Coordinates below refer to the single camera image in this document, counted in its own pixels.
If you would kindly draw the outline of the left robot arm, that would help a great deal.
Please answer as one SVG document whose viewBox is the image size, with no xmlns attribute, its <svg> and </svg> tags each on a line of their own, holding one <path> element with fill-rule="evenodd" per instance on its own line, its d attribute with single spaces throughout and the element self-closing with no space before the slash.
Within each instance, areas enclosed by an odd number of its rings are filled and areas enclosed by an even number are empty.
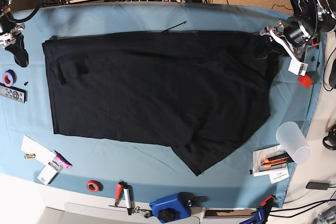
<svg viewBox="0 0 336 224">
<path fill-rule="evenodd" d="M 335 31 L 333 0 L 290 0 L 293 15 L 277 26 L 267 26 L 260 32 L 280 44 L 294 60 L 303 63 L 308 44 L 321 33 Z"/>
</svg>

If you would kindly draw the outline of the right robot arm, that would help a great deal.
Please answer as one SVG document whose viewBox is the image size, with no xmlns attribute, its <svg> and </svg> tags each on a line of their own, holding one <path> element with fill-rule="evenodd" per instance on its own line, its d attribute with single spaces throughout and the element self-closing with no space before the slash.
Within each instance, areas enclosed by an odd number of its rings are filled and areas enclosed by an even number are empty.
<svg viewBox="0 0 336 224">
<path fill-rule="evenodd" d="M 14 56 L 15 63 L 25 68 L 29 64 L 28 52 L 24 45 L 25 23 L 32 19 L 42 7 L 44 0 L 39 0 L 33 11 L 25 18 L 16 19 L 10 9 L 14 0 L 1 0 L 1 45 Z"/>
</svg>

